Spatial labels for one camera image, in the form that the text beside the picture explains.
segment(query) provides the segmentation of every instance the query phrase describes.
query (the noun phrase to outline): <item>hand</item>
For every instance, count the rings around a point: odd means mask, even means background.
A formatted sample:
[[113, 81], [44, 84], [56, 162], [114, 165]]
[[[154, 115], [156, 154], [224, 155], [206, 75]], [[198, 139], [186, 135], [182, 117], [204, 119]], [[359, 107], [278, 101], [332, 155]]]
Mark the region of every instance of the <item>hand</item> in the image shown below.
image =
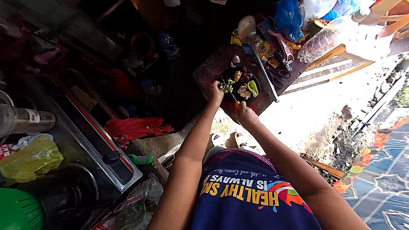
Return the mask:
[[207, 101], [214, 102], [217, 104], [217, 106], [220, 106], [220, 103], [223, 100], [223, 96], [225, 95], [223, 91], [220, 89], [220, 86], [222, 86], [218, 81], [214, 81], [209, 88], [207, 89]]
[[257, 114], [252, 108], [246, 106], [245, 101], [240, 103], [236, 102], [235, 107], [238, 122], [248, 131], [261, 124]]

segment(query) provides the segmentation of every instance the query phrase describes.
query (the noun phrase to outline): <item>foot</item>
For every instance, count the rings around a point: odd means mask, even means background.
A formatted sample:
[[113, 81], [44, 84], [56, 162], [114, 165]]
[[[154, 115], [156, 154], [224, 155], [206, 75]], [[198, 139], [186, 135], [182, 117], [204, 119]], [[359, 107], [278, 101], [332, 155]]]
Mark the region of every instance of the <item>foot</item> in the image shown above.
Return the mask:
[[234, 138], [236, 139], [236, 143], [239, 148], [249, 143], [249, 137], [240, 132], [235, 132]]
[[213, 143], [213, 146], [218, 146], [224, 145], [226, 143], [226, 140], [219, 132], [216, 132], [211, 136], [211, 142]]

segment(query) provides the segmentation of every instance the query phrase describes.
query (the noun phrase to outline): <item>wooden table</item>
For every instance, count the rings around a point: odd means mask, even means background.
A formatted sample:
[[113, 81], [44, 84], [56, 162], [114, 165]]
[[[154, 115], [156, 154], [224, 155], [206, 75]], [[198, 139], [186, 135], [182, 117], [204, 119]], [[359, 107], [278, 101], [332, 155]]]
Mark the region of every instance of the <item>wooden table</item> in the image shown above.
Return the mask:
[[[288, 88], [295, 81], [295, 79], [297, 79], [301, 75], [301, 73], [304, 72], [310, 65], [310, 63], [300, 62], [297, 58], [297, 54], [298, 51], [294, 50], [293, 55], [295, 61], [290, 64], [290, 66], [292, 67], [291, 77], [289, 79], [281, 79], [284, 84], [282, 88], [276, 87], [278, 96], [281, 95], [284, 90], [286, 90], [286, 88]], [[222, 46], [195, 70], [195, 72], [193, 73], [193, 78], [202, 89], [203, 94], [205, 94], [205, 88], [207, 88], [215, 80], [218, 80], [223, 71], [231, 66], [231, 60], [233, 59], [234, 55], [238, 55], [241, 60], [241, 62], [236, 64], [236, 66], [247, 67], [248, 70], [254, 73], [254, 76], [260, 83], [260, 97], [255, 102], [247, 105], [248, 107], [252, 108], [257, 115], [260, 115], [269, 105], [273, 103], [273, 94], [269, 94], [270, 86], [265, 79], [260, 67], [252, 66], [252, 64], [255, 64], [255, 62], [252, 61], [254, 55], [246, 54], [241, 46], [232, 44]], [[237, 122], [234, 104], [230, 100], [224, 98], [220, 107], [225, 111], [227, 115], [229, 115], [235, 122]]]

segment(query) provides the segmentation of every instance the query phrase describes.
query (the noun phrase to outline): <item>green colander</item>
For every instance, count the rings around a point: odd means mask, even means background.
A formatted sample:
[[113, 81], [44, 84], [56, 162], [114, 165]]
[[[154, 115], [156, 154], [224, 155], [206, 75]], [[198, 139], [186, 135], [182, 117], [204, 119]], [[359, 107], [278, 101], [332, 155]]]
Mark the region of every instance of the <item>green colander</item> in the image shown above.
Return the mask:
[[0, 188], [0, 230], [41, 230], [43, 208], [30, 194]]

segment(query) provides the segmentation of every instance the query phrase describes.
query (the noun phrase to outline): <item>dirt ground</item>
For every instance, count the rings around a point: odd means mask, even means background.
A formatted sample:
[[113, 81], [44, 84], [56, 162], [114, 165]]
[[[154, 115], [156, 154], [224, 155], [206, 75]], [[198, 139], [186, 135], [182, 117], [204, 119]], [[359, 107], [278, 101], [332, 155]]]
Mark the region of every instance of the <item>dirt ground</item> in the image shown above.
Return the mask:
[[[389, 87], [382, 85], [401, 59], [402, 56], [388, 57], [340, 79], [280, 96], [280, 102], [269, 106], [260, 115], [260, 121], [297, 154], [306, 154], [323, 164], [343, 169], [346, 156], [342, 157], [345, 155], [342, 151], [347, 147], [346, 144], [339, 147], [340, 155], [336, 156], [336, 145], [342, 140], [340, 135], [346, 139], [351, 121], [364, 117], [371, 110], [369, 102], [380, 97], [376, 92], [381, 87], [388, 91]], [[232, 134], [242, 132], [250, 137], [250, 145], [257, 146], [264, 155], [257, 141], [221, 109], [211, 128], [211, 133], [216, 131], [229, 138], [228, 147], [236, 145]], [[354, 149], [369, 145], [372, 139], [364, 135], [362, 138], [368, 141], [355, 143]]]

